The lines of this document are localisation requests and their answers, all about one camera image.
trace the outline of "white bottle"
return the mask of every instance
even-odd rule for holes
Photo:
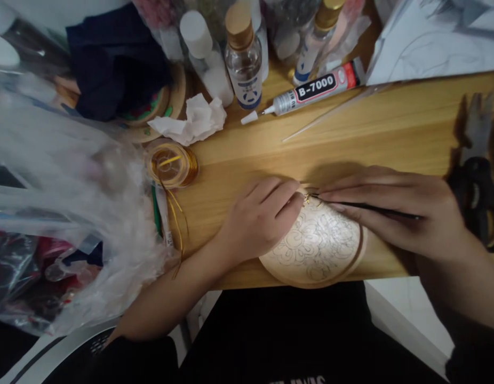
[[[261,77],[263,82],[268,77],[268,39],[265,18],[261,15],[259,0],[251,1],[252,29],[261,43]]]
[[[235,95],[219,44],[212,39],[204,17],[197,11],[188,11],[181,18],[179,28],[190,53],[190,62],[206,90],[212,98],[222,100],[224,107],[229,106]]]
[[[322,0],[320,3],[314,24],[306,35],[295,67],[293,76],[295,86],[302,85],[309,80],[318,54],[334,33],[344,3],[345,0]]]

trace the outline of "black scissors handle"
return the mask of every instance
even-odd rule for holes
[[[489,212],[494,216],[494,183],[491,164],[484,157],[471,157],[456,165],[448,184],[455,194],[466,227],[494,253],[494,237],[489,238]]]

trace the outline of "right hand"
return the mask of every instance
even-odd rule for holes
[[[318,192],[328,202],[365,203],[422,216],[412,220],[331,204],[383,240],[430,259],[446,261],[465,254],[466,250],[483,249],[465,227],[450,187],[438,177],[371,166]]]

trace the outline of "tissue paper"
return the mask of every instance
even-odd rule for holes
[[[189,146],[204,140],[224,127],[226,111],[219,98],[207,103],[202,93],[187,100],[187,119],[175,120],[170,117],[156,117],[149,126],[165,137]]]

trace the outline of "pen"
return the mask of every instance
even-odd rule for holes
[[[310,196],[319,198],[318,194],[310,194]],[[399,216],[399,217],[403,217],[403,218],[411,219],[411,220],[420,220],[423,218],[422,216],[419,216],[419,215],[414,215],[411,213],[404,213],[404,212],[400,212],[400,211],[394,211],[394,210],[390,210],[390,209],[386,209],[386,208],[379,208],[379,207],[375,207],[375,206],[370,205],[370,204],[348,203],[348,202],[335,202],[335,203],[341,204],[341,205],[348,205],[348,206],[356,207],[356,208],[367,209],[367,210],[382,213],[382,214],[391,214],[391,215],[395,215],[395,216]]]

